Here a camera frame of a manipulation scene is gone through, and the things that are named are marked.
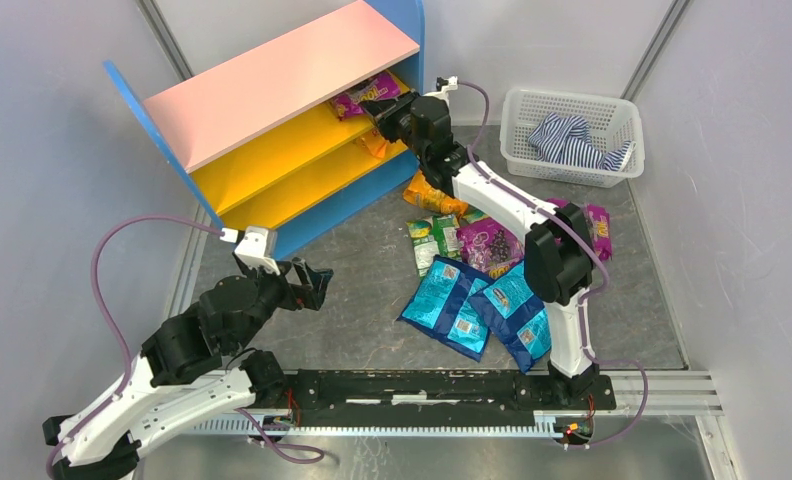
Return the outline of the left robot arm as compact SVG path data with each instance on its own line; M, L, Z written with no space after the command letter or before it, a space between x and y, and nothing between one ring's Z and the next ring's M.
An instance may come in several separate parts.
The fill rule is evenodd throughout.
M270 351L250 343L279 309L322 307L331 269L295 258L275 273L241 268L164 321L123 376L83 411L43 424L53 479L125 479L175 436L217 415L273 407L288 394Z

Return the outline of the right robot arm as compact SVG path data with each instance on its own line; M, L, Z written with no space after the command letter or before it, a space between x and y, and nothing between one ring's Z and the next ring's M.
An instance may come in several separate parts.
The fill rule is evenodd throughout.
M599 377L588 299L594 270L604 268L592 248L584 211L572 203L559 207L539 200L494 173L455 140L448 103L437 96L409 91L360 106L384 139L408 147L432 186L520 238L524 280L548 314L550 375L566 395L584 394Z

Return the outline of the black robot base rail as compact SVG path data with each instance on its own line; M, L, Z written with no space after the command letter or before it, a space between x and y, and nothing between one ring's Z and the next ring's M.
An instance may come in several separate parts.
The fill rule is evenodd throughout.
M616 406L606 375L572 388L541 371L298 370L247 409L290 416L305 428L468 428L527 427L540 413L576 416Z

